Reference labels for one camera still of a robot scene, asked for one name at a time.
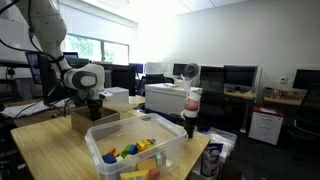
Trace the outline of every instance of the paper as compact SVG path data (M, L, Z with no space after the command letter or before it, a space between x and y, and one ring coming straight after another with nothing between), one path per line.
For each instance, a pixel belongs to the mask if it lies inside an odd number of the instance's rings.
M266 113L272 113L272 114L276 114L277 112L273 109L266 109L266 108L261 108L262 112L266 112Z
M65 100L61 100L58 103L56 103L54 106L55 107L63 107L64 103L65 103ZM11 118L18 118L18 117L22 117L22 116L29 116L29 115L32 115L34 113L37 113L37 112L40 112L40 111L43 111L43 110L46 110L46 109L49 109L49 107L45 106L43 104L43 101L40 101L38 103L30 103L30 104L26 104L26 105L22 105L22 106L8 107L8 108L5 108L0 113L4 114L6 116L9 116Z

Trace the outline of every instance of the plastic container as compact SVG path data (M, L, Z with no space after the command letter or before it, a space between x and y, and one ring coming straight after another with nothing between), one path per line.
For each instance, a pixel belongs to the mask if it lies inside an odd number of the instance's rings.
M96 171L103 180L120 179L121 173L135 171L136 163L157 153L166 155L166 163L158 166L160 176L163 176L180 164L182 143L187 138L183 128L157 114L91 127L85 136ZM143 139L155 139L156 146L114 164L103 161L102 155L111 148L121 152L128 144L135 144Z
M208 130L207 135L211 138L210 143L223 144L222 152L220 153L220 161L224 163L234 149L237 135L213 127Z

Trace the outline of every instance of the computer monitor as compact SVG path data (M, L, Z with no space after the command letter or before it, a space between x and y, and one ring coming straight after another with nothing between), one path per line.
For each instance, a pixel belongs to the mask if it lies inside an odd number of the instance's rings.
M51 66L51 63L44 54L37 54L38 65L40 71L43 104L51 106L60 100L75 97L77 91L67 88L60 83L56 77L56 73Z
M173 64L173 72L172 74L173 75L176 75L176 76L180 76L181 74L183 74L184 72L184 68L187 66L187 64L177 64L177 63L174 63Z
M40 70L38 64L38 54L26 52L27 61L30 64L30 71L34 84L41 84Z
M65 58L79 58L77 52L63 52Z
M320 84L320 70L297 70L293 88L307 90L312 83Z
M223 80L224 69L223 67L209 67L201 66L200 70L200 80Z
M105 70L111 70L112 87L129 90L129 96L135 96L136 66L101 64Z
M257 66L224 66L224 83L226 87L252 88L257 74Z
M143 66L144 64L139 64L139 63L129 63L129 66L136 66L136 72L139 74L143 74Z

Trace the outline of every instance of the white cabinet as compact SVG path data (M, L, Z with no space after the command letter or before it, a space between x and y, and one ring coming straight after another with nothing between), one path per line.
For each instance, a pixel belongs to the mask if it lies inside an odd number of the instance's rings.
M277 145L282 121L283 114L281 112L255 106L249 137Z

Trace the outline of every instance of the white wall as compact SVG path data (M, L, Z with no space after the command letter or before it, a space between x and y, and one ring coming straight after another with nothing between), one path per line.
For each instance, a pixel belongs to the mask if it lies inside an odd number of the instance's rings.
M320 1L251 0L139 23L136 59L256 64L260 87L291 89L297 67L320 69Z

